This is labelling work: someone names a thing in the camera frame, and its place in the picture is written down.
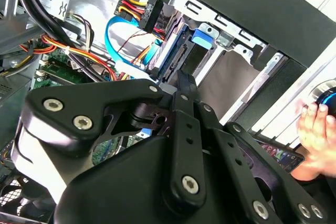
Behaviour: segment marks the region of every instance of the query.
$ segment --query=screw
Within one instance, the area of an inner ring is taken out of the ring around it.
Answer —
[[[203,108],[204,108],[207,112],[211,112],[211,108],[210,108],[209,105],[205,104],[205,105],[203,106]]]
[[[189,100],[188,97],[186,97],[186,96],[183,95],[183,94],[181,94],[181,97],[182,97],[183,100],[186,100],[186,101]]]
[[[197,194],[198,193],[198,183],[197,181],[191,176],[184,176],[182,178],[182,185],[184,189],[188,191],[190,194]]]
[[[57,112],[63,109],[63,103],[61,103],[60,101],[56,100],[56,99],[48,99],[45,100],[43,103],[43,106],[49,110],[49,111],[53,111],[53,112]]]
[[[268,211],[266,207],[259,201],[253,201],[253,208],[255,212],[264,220],[268,219]]]
[[[308,211],[308,209],[303,205],[303,204],[298,204],[299,210],[300,212],[307,217],[308,219],[310,218],[310,212]]]
[[[92,128],[92,121],[89,119],[87,116],[84,115],[79,115],[75,117],[74,121],[74,126],[80,130],[87,131]]]
[[[154,86],[149,86],[149,89],[152,90],[153,92],[157,92],[157,90],[158,90],[158,89],[157,89],[156,87],[154,87]]]
[[[233,129],[234,129],[236,132],[241,132],[241,131],[242,131],[237,125],[233,125]]]
[[[314,205],[311,205],[311,210],[313,210],[314,214],[319,217],[320,219],[323,219],[323,214],[321,211]]]

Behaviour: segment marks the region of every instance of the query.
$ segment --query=electronic component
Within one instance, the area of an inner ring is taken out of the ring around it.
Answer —
[[[50,80],[63,85],[86,83],[86,76],[74,71],[71,67],[57,60],[49,60],[49,64],[40,67],[40,72],[48,74]]]
[[[176,71],[192,74],[207,53],[207,49],[191,41],[194,32],[185,27],[159,70],[158,79],[170,82]]]
[[[148,0],[139,22],[139,28],[151,34],[161,14],[162,8],[163,2],[161,0]]]
[[[131,14],[129,14],[128,12],[122,10],[121,12],[119,12],[119,7],[123,6],[122,1],[126,1],[126,0],[119,0],[117,7],[115,8],[114,11],[114,15],[119,16],[127,21],[131,21],[133,19],[133,16]]]

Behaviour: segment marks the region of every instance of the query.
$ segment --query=yellow wire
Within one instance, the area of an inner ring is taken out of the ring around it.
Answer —
[[[141,17],[138,14],[132,12],[131,10],[127,9],[126,7],[120,6],[119,9],[118,9],[118,11],[121,12],[122,10],[124,10],[125,12],[128,12],[129,14],[131,14],[135,19],[141,20]]]
[[[31,58],[31,56],[29,55],[28,57],[26,57],[26,59],[24,59],[23,61],[21,61],[21,63],[19,65],[17,65],[15,68],[19,68],[21,67],[24,63],[26,63],[29,59]]]
[[[128,1],[131,2],[134,5],[140,5],[140,6],[146,6],[147,5],[147,2],[138,2],[138,1],[135,1],[135,0],[128,0]]]
[[[124,80],[126,80],[127,77],[128,77],[128,74],[125,74],[125,75],[121,78],[121,80],[124,81]]]

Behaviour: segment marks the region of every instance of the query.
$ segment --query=black wire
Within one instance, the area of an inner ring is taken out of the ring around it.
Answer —
[[[39,0],[31,0],[35,10],[42,16],[49,24],[50,28],[58,35],[59,40],[70,47],[75,47],[75,44],[70,40],[61,26],[45,11],[43,5]]]
[[[33,20],[52,38],[61,41],[63,44],[75,47],[75,44],[70,40],[60,25],[45,11],[39,0],[20,0],[27,13]],[[70,53],[69,58],[78,66],[83,67],[83,72],[86,73],[92,80],[100,82],[105,81],[98,73],[77,54]]]

